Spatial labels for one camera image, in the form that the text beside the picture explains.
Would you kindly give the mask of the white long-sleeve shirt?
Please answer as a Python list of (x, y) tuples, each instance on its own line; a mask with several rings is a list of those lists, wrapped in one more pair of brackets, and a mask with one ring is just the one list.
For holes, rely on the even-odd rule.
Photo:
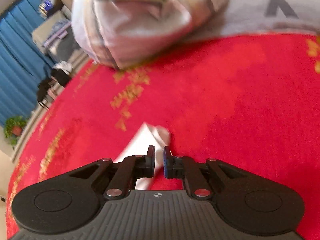
[(166, 128), (143, 123), (121, 154), (112, 159), (119, 163), (131, 155), (146, 155), (149, 146), (153, 145), (155, 147), (155, 174), (157, 174), (163, 167), (163, 148), (169, 143), (170, 132)]

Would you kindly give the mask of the red floral bed blanket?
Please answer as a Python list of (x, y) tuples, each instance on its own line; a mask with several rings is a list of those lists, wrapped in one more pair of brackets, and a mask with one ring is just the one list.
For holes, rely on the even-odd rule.
[(117, 72), (89, 61), (54, 101), (10, 178), (23, 188), (123, 152), (142, 124), (172, 153), (217, 158), (304, 199), (298, 232), (319, 239), (319, 36), (190, 42)]

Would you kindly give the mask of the black bag on sill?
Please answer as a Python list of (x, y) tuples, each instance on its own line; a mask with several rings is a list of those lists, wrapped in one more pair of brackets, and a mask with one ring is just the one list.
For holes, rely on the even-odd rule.
[(70, 74), (65, 72), (63, 69), (52, 69), (51, 76), (42, 80), (37, 86), (37, 103), (42, 108), (48, 109), (49, 107), (45, 103), (43, 103), (43, 101), (47, 100), (48, 98), (51, 98), (52, 101), (56, 100), (57, 93), (54, 89), (54, 86), (58, 84), (65, 88), (71, 81), (71, 79), (72, 77), (70, 76)]

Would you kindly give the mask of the potted green plant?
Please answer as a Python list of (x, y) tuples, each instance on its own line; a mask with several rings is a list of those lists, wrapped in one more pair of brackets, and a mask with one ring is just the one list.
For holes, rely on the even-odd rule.
[(4, 125), (4, 136), (12, 147), (17, 145), (23, 129), (27, 124), (28, 119), (21, 115), (8, 118)]

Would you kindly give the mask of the blue curtain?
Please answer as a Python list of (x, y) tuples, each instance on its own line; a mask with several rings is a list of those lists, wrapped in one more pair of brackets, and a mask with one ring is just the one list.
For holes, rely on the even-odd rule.
[(19, 0), (1, 15), (1, 125), (16, 115), (28, 117), (37, 105), (37, 86), (54, 62), (33, 42), (43, 22), (41, 0)]

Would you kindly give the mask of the clear plastic storage bin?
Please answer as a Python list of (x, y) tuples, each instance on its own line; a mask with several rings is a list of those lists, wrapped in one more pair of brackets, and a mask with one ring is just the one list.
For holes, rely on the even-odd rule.
[(71, 22), (61, 11), (45, 20), (31, 33), (33, 42), (39, 50), (55, 62), (72, 63), (82, 53), (75, 41)]

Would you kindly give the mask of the plaid grey quilt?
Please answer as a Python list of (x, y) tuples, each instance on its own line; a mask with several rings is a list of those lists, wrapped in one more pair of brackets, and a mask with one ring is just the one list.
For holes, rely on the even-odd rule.
[(73, 0), (72, 30), (94, 61), (124, 69), (202, 27), (228, 0)]

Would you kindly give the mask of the grey pillow with dark logo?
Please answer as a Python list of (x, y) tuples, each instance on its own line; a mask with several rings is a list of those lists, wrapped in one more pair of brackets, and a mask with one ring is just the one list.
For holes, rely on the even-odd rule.
[(186, 40), (265, 33), (319, 34), (319, 0), (229, 0)]

